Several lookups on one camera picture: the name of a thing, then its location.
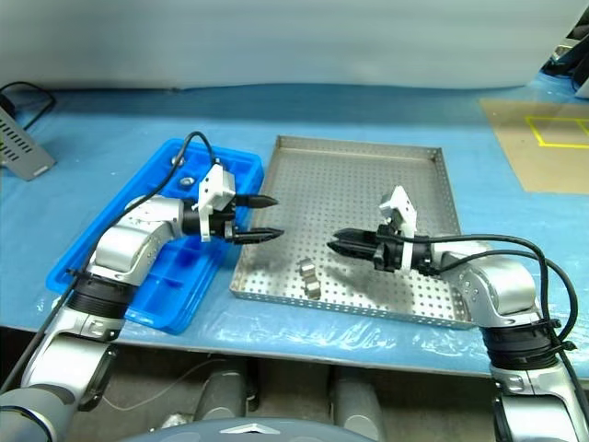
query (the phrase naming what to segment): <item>blue plastic tray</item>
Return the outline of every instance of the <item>blue plastic tray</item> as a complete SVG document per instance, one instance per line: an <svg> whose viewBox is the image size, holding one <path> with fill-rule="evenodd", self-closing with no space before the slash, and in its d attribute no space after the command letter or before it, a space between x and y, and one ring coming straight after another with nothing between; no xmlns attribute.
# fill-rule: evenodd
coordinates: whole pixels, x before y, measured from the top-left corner
<svg viewBox="0 0 589 442"><path fill-rule="evenodd" d="M148 193L163 180L171 168L171 158L179 152L181 145L180 139L164 143L122 188L50 271L46 280L50 290L60 293L65 290L72 279L66 270L79 268L99 232L131 199ZM220 147L214 147L214 153L236 176L238 193L258 192L264 173L257 155ZM209 156L204 145L191 143L184 158L184 165L176 171L162 195L198 198L198 183L209 170ZM194 185L189 189L179 186L179 180L188 176L195 179ZM237 209L236 221L242 227L247 213L246 208ZM125 317L164 332L182 332L191 322L228 247L219 238L203 243L200 237L186 237L168 243L137 290Z"/></svg>

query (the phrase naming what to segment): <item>gray floor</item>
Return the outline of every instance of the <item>gray floor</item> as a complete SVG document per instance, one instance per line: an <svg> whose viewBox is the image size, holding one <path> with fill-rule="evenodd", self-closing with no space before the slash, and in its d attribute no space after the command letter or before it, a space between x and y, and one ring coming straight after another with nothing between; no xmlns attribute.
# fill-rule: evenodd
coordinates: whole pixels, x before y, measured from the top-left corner
<svg viewBox="0 0 589 442"><path fill-rule="evenodd" d="M106 397L126 408L149 399L205 359L205 355L124 347ZM109 442L158 427L171 413L193 413L214 363L194 371L166 394L130 411L105 401L79 413L68 442ZM329 367L293 361L260 361L260 407L251 415L331 422ZM367 372L383 408L390 441L492 441L487 379Z"/></svg>

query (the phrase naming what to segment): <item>white wall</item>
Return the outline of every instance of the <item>white wall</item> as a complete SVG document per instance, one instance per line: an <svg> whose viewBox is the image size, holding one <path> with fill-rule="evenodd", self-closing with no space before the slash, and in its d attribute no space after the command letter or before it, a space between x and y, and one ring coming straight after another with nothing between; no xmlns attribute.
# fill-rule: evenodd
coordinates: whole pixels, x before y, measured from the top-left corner
<svg viewBox="0 0 589 442"><path fill-rule="evenodd" d="M529 81L586 0L0 0L0 83Z"/></svg>

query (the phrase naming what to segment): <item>perforated metal tray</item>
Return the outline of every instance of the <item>perforated metal tray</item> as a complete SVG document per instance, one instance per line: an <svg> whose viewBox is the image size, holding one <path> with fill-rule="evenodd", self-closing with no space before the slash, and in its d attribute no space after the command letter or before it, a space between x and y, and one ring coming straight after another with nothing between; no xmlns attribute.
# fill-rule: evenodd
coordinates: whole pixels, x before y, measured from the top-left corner
<svg viewBox="0 0 589 442"><path fill-rule="evenodd" d="M372 263L331 251L344 227L376 230L381 196L403 185L421 234L460 227L442 150L279 136L263 193L279 205L256 211L253 226L283 228L282 237L245 246L231 290L237 297L455 328L472 327L462 300L444 281L383 273ZM298 263L310 258L321 283L308 299Z"/></svg>

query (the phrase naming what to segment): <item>tan mat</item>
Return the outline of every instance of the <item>tan mat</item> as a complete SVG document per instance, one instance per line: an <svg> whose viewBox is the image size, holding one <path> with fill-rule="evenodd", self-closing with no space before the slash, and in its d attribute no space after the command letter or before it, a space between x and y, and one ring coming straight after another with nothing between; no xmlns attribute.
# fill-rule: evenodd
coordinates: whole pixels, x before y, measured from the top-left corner
<svg viewBox="0 0 589 442"><path fill-rule="evenodd" d="M503 99L480 105L524 189L589 194L589 105Z"/></svg>

